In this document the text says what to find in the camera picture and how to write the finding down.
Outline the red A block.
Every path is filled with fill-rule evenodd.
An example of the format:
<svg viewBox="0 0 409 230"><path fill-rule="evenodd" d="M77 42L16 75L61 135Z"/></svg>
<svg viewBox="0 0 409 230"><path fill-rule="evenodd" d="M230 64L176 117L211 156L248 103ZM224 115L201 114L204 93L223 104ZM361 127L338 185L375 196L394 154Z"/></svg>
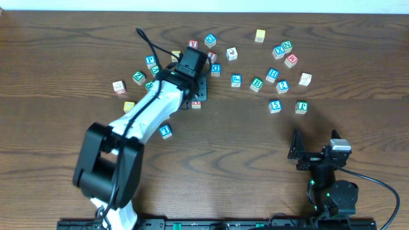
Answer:
<svg viewBox="0 0 409 230"><path fill-rule="evenodd" d="M191 102L191 107L193 109L200 109L202 106L202 102Z"/></svg>

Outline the red I block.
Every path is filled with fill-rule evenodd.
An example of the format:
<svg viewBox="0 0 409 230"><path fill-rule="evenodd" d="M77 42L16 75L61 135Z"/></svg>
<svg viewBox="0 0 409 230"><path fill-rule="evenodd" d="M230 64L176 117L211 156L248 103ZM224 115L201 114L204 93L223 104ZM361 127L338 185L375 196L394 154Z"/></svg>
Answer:
<svg viewBox="0 0 409 230"><path fill-rule="evenodd" d="M217 55L216 53L209 51L208 52L208 57L210 58L211 63L214 63L217 59Z"/></svg>

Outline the blue 2 block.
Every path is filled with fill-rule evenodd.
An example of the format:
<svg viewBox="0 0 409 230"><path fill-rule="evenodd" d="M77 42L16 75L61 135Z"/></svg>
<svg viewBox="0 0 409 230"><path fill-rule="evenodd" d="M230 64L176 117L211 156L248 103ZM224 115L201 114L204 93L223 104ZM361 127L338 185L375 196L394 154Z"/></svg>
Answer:
<svg viewBox="0 0 409 230"><path fill-rule="evenodd" d="M279 81L276 84L276 90L278 94L286 93L289 90L289 84L286 80Z"/></svg>

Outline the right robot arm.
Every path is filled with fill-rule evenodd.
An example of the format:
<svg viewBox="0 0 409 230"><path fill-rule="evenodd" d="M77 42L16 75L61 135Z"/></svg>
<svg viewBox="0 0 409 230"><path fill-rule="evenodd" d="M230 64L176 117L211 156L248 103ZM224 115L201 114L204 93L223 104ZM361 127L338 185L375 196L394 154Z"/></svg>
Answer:
<svg viewBox="0 0 409 230"><path fill-rule="evenodd" d="M355 183L337 180L335 171L346 165L351 146L336 130L320 152L308 152L299 130L294 130L288 159L297 160L298 171L309 171L309 202L314 206L304 225L314 229L350 229L349 217L356 212L359 188Z"/></svg>

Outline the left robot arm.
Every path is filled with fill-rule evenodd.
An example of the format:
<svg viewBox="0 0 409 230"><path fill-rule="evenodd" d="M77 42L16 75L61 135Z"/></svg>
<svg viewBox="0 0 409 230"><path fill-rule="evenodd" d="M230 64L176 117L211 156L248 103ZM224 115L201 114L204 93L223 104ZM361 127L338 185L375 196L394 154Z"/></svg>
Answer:
<svg viewBox="0 0 409 230"><path fill-rule="evenodd" d="M153 132L185 102L207 94L208 54L192 47L176 63L160 69L147 94L134 108L104 126L87 130L73 174L73 184L97 207L94 220L74 224L77 229L133 229L137 215L132 198L141 177L144 145Z"/></svg>

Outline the yellow O block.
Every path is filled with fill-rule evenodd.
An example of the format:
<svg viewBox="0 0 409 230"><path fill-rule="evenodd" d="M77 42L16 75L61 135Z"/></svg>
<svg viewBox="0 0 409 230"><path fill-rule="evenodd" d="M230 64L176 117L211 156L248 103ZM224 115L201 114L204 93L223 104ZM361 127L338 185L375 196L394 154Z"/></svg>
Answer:
<svg viewBox="0 0 409 230"><path fill-rule="evenodd" d="M181 57L181 51L178 50L172 50L171 51L171 61L173 63L177 63L180 61L180 57Z"/></svg>

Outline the blue D block lower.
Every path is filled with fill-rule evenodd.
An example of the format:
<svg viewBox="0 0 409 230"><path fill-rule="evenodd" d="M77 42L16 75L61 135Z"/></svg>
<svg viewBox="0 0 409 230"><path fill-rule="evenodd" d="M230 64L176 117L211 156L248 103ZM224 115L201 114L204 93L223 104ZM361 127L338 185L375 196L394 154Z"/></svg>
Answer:
<svg viewBox="0 0 409 230"><path fill-rule="evenodd" d="M220 77L220 73L221 73L221 65L217 63L212 64L211 76Z"/></svg>

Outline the blue d block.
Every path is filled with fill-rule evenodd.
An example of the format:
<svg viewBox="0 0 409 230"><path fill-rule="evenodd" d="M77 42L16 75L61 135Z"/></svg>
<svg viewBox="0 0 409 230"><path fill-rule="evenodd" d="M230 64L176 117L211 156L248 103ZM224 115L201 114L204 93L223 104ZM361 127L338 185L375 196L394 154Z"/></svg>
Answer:
<svg viewBox="0 0 409 230"><path fill-rule="evenodd" d="M211 76L220 77L220 73L221 73L221 65L217 63L212 64Z"/></svg>
<svg viewBox="0 0 409 230"><path fill-rule="evenodd" d="M205 36L204 43L210 49L210 48L212 48L213 46L216 45L217 38L215 37L214 34L210 33L207 36Z"/></svg>

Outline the red Y block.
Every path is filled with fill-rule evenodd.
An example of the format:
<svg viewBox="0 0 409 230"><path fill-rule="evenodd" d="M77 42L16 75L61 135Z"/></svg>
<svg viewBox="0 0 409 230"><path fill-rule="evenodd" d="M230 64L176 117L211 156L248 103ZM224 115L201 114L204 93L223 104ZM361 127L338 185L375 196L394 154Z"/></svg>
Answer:
<svg viewBox="0 0 409 230"><path fill-rule="evenodd" d="M188 46L193 48L193 49L198 49L199 42L197 40L189 40Z"/></svg>

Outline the green V block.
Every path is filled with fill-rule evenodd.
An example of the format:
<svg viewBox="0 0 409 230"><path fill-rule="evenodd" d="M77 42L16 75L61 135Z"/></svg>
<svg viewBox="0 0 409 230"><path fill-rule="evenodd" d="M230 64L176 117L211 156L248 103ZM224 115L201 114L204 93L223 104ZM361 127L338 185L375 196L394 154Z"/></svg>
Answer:
<svg viewBox="0 0 409 230"><path fill-rule="evenodd" d="M154 76L154 77L156 77L156 75L159 73L159 71L160 71L160 68L159 68L159 66L153 66L151 69L151 73L152 73L152 75Z"/></svg>

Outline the blue T block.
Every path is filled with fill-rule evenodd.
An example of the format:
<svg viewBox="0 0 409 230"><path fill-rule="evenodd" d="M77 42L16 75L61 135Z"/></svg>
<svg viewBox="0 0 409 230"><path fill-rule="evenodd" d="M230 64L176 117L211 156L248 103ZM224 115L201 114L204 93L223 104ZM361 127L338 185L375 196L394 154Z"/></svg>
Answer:
<svg viewBox="0 0 409 230"><path fill-rule="evenodd" d="M160 126L158 130L163 139L167 139L173 135L171 127L168 124Z"/></svg>

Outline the blue P block centre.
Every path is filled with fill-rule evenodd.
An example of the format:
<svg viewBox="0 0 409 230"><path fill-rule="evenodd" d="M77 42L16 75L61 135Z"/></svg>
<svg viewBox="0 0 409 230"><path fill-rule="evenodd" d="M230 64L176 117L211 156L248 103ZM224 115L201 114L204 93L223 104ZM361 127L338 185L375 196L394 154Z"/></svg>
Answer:
<svg viewBox="0 0 409 230"><path fill-rule="evenodd" d="M242 76L240 74L231 75L231 87L239 88L242 84Z"/></svg>

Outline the blue p block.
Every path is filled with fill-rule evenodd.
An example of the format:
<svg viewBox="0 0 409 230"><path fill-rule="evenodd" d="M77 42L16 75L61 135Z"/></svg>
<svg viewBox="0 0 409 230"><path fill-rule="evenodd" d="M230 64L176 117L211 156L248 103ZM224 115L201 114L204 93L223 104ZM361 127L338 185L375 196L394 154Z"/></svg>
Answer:
<svg viewBox="0 0 409 230"><path fill-rule="evenodd" d="M231 87L239 88L242 84L242 76L240 74L231 75Z"/></svg>
<svg viewBox="0 0 409 230"><path fill-rule="evenodd" d="M146 56L145 63L148 69L152 69L154 66L157 66L157 62L154 55Z"/></svg>

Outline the blue P block left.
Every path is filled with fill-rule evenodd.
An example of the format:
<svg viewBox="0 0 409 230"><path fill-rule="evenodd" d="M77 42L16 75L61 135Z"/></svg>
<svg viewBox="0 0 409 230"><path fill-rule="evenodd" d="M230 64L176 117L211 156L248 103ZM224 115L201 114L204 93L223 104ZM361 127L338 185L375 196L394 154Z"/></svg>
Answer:
<svg viewBox="0 0 409 230"><path fill-rule="evenodd" d="M152 69L154 66L157 66L157 62L154 55L146 56L145 63L148 69Z"/></svg>

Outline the green R block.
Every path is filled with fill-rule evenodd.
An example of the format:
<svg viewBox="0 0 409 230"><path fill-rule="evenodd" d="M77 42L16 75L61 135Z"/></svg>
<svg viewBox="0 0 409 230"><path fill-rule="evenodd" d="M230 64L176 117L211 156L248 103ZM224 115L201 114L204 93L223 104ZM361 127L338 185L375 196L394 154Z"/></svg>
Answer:
<svg viewBox="0 0 409 230"><path fill-rule="evenodd" d="M153 83L154 83L154 81L151 80L151 81L147 82L147 83L144 85L144 87L145 87L145 89L147 90L147 92L149 92L149 91L151 90L151 88L153 87Z"/></svg>

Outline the green J block right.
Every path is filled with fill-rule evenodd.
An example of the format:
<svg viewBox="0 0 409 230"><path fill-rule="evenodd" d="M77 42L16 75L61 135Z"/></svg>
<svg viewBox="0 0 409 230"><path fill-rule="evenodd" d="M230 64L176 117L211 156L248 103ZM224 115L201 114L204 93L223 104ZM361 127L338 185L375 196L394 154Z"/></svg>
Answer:
<svg viewBox="0 0 409 230"><path fill-rule="evenodd" d="M308 111L308 103L305 101L298 101L295 106L296 114L305 114Z"/></svg>

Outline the blue D block top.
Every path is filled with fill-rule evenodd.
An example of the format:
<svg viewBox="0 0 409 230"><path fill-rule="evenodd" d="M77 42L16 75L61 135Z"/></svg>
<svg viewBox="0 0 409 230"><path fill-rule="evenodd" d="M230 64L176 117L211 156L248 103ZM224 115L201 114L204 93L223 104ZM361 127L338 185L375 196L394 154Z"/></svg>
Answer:
<svg viewBox="0 0 409 230"><path fill-rule="evenodd" d="M215 37L214 34L210 33L207 36L205 36L204 43L210 49L210 48L212 48L213 46L216 45L217 38Z"/></svg>

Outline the blue 5 block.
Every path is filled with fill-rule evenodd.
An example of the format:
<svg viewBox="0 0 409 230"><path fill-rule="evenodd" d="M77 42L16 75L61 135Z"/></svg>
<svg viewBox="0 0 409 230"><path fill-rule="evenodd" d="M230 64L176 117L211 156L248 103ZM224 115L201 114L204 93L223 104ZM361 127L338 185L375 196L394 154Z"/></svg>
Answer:
<svg viewBox="0 0 409 230"><path fill-rule="evenodd" d="M282 104L280 100L273 100L268 104L268 108L271 114L278 113L282 109Z"/></svg>

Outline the green Z block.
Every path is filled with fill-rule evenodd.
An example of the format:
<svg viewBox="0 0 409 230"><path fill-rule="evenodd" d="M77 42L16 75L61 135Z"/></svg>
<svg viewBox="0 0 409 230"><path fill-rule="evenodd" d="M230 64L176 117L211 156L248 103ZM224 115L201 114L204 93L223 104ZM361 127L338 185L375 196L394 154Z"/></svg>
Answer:
<svg viewBox="0 0 409 230"><path fill-rule="evenodd" d="M146 76L141 71L136 71L136 73L132 76L132 80L141 86L146 81Z"/></svg>

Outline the white picture block centre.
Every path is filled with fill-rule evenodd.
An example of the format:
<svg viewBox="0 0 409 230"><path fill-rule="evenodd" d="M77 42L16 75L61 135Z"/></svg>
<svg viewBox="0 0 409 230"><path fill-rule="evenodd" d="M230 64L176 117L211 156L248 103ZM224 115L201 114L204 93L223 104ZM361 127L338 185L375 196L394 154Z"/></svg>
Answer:
<svg viewBox="0 0 409 230"><path fill-rule="evenodd" d="M238 58L237 49L235 47L226 49L226 57L228 61L236 60Z"/></svg>

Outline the green B block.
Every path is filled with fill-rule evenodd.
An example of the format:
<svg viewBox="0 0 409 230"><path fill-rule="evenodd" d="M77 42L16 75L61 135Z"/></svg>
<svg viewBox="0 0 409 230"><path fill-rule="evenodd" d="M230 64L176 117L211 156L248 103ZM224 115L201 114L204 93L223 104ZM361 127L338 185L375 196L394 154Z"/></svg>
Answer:
<svg viewBox="0 0 409 230"><path fill-rule="evenodd" d="M259 92L260 89L262 88L263 84L264 84L264 82L260 78L255 77L251 82L250 89L255 91L255 92Z"/></svg>

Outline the yellow C block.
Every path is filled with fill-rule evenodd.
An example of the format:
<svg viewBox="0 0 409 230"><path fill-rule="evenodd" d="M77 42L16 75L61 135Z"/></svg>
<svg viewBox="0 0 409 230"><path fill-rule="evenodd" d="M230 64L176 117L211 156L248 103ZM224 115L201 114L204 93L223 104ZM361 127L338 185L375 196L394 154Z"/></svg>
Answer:
<svg viewBox="0 0 409 230"><path fill-rule="evenodd" d="M123 106L123 111L125 113L130 112L135 106L135 102L125 101Z"/></svg>

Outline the white picture block right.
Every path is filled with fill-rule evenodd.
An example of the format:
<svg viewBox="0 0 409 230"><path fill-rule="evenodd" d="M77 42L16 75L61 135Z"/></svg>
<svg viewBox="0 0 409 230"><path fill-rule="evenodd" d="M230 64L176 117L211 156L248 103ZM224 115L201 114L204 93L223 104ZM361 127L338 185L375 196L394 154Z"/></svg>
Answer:
<svg viewBox="0 0 409 230"><path fill-rule="evenodd" d="M302 73L298 84L301 86L308 86L311 83L312 75L309 73Z"/></svg>

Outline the white picture block red edge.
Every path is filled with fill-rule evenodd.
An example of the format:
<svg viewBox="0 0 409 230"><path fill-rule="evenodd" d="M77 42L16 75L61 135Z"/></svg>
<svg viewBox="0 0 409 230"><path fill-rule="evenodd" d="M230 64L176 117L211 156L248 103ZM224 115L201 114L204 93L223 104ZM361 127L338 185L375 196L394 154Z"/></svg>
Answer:
<svg viewBox="0 0 409 230"><path fill-rule="evenodd" d="M124 95L127 93L126 88L125 88L125 84L122 80L113 82L112 84L113 86L113 90L117 95Z"/></svg>

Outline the blue H block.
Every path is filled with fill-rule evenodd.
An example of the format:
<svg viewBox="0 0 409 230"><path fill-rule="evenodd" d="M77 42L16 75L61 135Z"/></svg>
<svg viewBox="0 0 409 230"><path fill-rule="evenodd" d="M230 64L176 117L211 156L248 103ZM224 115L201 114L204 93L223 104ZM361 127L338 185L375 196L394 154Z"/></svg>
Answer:
<svg viewBox="0 0 409 230"><path fill-rule="evenodd" d="M266 75L266 80L268 82L274 83L275 80L278 78L278 76L279 76L279 71L274 69L274 68L271 68L271 69L269 69L269 71L268 71L268 73Z"/></svg>

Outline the yellow block top right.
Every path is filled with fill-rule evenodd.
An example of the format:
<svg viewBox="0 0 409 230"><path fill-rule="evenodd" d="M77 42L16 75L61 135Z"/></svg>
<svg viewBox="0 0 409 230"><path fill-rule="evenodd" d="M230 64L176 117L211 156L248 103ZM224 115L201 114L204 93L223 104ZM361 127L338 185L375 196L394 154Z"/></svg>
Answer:
<svg viewBox="0 0 409 230"><path fill-rule="evenodd" d="M257 29L254 41L258 43L263 43L265 39L265 35L266 35L265 30Z"/></svg>

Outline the red M block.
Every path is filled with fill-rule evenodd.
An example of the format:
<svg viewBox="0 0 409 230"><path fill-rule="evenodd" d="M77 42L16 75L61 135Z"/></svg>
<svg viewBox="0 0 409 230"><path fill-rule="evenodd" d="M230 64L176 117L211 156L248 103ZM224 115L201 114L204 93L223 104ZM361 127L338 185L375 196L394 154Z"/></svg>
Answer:
<svg viewBox="0 0 409 230"><path fill-rule="evenodd" d="M298 63L299 58L294 55L294 54L290 54L289 56L286 57L286 59L284 60L284 64L288 67L288 68L292 68L294 67L297 63Z"/></svg>

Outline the blue X block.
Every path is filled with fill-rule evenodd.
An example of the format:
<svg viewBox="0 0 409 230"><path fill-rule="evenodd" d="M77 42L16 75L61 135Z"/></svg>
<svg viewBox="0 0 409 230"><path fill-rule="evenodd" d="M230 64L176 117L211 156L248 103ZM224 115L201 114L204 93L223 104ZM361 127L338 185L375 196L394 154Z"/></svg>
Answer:
<svg viewBox="0 0 409 230"><path fill-rule="evenodd" d="M273 48L272 55L275 59L283 58L286 51L282 45Z"/></svg>

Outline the green N block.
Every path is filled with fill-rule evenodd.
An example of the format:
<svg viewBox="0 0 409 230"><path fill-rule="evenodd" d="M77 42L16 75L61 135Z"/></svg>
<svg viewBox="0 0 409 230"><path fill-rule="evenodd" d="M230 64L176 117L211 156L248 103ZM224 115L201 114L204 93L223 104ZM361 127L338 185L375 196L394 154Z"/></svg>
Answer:
<svg viewBox="0 0 409 230"><path fill-rule="evenodd" d="M281 43L281 46L284 48L285 53L290 53L291 50L293 49L293 44L291 41L284 41Z"/></svg>

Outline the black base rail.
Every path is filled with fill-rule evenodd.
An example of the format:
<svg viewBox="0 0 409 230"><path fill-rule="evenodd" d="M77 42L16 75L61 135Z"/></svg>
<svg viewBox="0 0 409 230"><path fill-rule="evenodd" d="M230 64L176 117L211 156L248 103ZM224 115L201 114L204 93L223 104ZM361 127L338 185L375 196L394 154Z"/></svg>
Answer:
<svg viewBox="0 0 409 230"><path fill-rule="evenodd" d="M163 220L144 219L134 226L136 230L242 230L242 229L314 229L303 220L289 220L274 218L270 221L262 220ZM327 220L320 222L317 229L351 229L351 230L376 230L373 220Z"/></svg>

